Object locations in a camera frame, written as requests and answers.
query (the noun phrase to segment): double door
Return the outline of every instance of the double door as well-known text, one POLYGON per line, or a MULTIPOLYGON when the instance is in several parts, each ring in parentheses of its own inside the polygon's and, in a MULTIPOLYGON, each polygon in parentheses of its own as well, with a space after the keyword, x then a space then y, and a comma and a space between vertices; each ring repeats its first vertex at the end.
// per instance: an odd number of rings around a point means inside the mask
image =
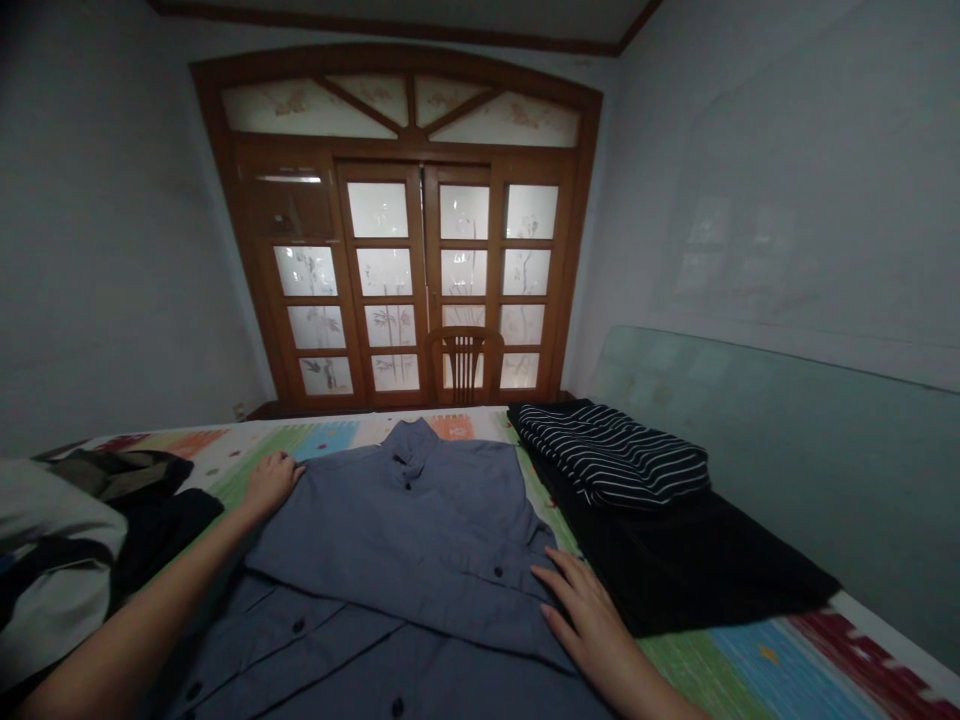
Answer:
POLYGON ((568 159, 457 165, 338 159, 309 143, 237 150, 238 234, 253 245, 247 275, 289 409, 426 404, 424 339, 446 325, 503 335, 501 401, 548 399, 566 322, 559 300, 572 290, 561 280, 568 159))

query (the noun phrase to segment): striped shirt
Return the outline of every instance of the striped shirt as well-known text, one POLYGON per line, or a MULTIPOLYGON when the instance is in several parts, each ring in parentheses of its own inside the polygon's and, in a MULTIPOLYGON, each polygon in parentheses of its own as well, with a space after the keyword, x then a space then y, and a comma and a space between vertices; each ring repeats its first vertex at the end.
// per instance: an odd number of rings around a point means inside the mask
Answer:
POLYGON ((552 460, 593 506, 661 510, 710 487, 707 452, 606 405, 523 405, 517 432, 552 460))

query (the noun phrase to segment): blue shirt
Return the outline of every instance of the blue shirt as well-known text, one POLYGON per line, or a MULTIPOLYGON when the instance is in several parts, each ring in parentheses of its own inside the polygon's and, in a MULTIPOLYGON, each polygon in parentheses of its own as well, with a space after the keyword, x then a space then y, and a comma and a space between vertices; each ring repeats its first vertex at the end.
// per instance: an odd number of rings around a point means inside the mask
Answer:
POLYGON ((511 445, 418 420, 306 466, 168 716, 609 717, 540 613, 511 445))

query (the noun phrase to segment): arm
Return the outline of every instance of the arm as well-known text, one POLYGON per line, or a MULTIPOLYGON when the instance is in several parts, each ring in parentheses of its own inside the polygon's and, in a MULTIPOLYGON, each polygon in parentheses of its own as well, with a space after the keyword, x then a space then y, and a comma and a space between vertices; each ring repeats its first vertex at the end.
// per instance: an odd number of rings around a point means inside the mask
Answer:
POLYGON ((547 548, 563 575, 530 568, 567 609, 563 615, 543 605, 550 630, 597 692, 627 720, 708 717, 674 690, 630 637, 603 585, 586 565, 565 552, 547 548))
POLYGON ((283 505, 303 472, 283 452, 262 460, 243 502, 67 657, 18 717, 132 716, 220 567, 283 505))

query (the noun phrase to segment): wooden chair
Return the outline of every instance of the wooden chair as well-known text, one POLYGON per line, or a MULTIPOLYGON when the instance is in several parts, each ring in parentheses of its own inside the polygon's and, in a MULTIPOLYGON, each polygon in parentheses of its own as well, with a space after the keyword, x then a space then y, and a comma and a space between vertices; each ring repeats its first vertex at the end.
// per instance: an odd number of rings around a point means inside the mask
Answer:
POLYGON ((427 382, 434 405, 450 404, 450 388, 443 387, 443 356, 450 356, 453 376, 452 404, 495 404, 500 396, 500 372, 503 369, 503 337, 495 330, 457 325, 441 327, 427 335, 427 382), (484 382, 474 387, 477 364, 483 353, 484 382))

